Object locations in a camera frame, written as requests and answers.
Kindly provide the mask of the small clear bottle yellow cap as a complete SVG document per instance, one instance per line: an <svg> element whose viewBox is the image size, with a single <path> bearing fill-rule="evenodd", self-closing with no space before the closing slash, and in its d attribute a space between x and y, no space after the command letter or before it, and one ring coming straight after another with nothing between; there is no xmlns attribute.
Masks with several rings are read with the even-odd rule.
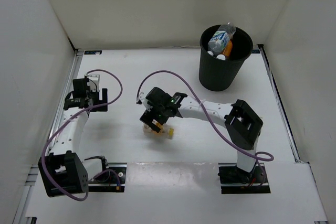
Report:
<svg viewBox="0 0 336 224"><path fill-rule="evenodd" d="M155 121L155 125L160 129L159 132L154 131L148 125L143 124L142 130L144 135L148 137L161 138L161 139L172 139L174 135L174 129L169 125L161 125Z"/></svg>

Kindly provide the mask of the orange juice bottle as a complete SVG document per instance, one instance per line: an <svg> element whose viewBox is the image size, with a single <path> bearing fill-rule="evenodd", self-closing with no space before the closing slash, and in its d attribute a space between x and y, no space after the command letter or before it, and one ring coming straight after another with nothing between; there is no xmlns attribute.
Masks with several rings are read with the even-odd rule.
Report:
<svg viewBox="0 0 336 224"><path fill-rule="evenodd" d="M230 57L232 48L233 48L233 42L232 40L230 40L225 46L224 50L222 51L222 54L225 56L226 59Z"/></svg>

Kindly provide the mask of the clear bottle with blue label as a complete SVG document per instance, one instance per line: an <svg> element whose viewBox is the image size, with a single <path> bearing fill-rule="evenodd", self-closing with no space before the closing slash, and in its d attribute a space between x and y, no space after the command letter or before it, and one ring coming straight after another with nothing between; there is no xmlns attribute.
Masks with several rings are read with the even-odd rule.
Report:
<svg viewBox="0 0 336 224"><path fill-rule="evenodd" d="M217 56L220 54L228 44L228 42L233 38L236 32L236 26L233 23L222 24L214 35L209 40L208 53L211 56Z"/></svg>

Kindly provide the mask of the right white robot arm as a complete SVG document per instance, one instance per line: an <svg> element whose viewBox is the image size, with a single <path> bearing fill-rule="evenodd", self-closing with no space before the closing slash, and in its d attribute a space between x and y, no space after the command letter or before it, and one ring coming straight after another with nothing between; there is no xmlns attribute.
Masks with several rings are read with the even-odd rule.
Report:
<svg viewBox="0 0 336 224"><path fill-rule="evenodd" d="M244 100L235 103L198 102L194 97L177 92L173 96L154 87L147 95L137 97L137 104L145 106L140 121L156 133L163 130L169 118L191 118L224 127L235 147L246 152L237 152L236 177L247 182L255 175L256 145L263 121Z"/></svg>

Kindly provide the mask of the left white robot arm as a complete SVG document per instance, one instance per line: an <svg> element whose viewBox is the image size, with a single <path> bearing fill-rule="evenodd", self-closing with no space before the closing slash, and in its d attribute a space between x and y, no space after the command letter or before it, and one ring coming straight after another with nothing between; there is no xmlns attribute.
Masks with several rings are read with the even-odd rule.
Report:
<svg viewBox="0 0 336 224"><path fill-rule="evenodd" d="M72 81L74 89L65 97L61 117L62 123L69 123L57 134L45 157L46 168L51 178L71 194L86 193L89 191L89 181L95 178L98 182L105 182L110 176L104 156L80 158L77 154L90 112L84 111L71 118L81 109L108 101L108 90L99 90L99 82L99 74L89 74Z"/></svg>

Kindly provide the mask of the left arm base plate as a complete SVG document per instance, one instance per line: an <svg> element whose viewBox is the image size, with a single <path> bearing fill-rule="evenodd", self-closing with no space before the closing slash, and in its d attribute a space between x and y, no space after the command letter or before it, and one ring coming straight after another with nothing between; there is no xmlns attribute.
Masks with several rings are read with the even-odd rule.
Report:
<svg viewBox="0 0 336 224"><path fill-rule="evenodd" d="M108 169L113 172L106 172L89 183L90 193L123 193L127 178L126 163L109 163Z"/></svg>

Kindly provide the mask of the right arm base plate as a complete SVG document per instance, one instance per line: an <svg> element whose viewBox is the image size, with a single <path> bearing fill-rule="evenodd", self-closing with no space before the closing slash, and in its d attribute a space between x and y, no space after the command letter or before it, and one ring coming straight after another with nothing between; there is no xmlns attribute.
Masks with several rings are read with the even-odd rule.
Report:
<svg viewBox="0 0 336 224"><path fill-rule="evenodd" d="M271 193L264 165L256 164L248 173L233 164L219 164L218 176L222 195Z"/></svg>

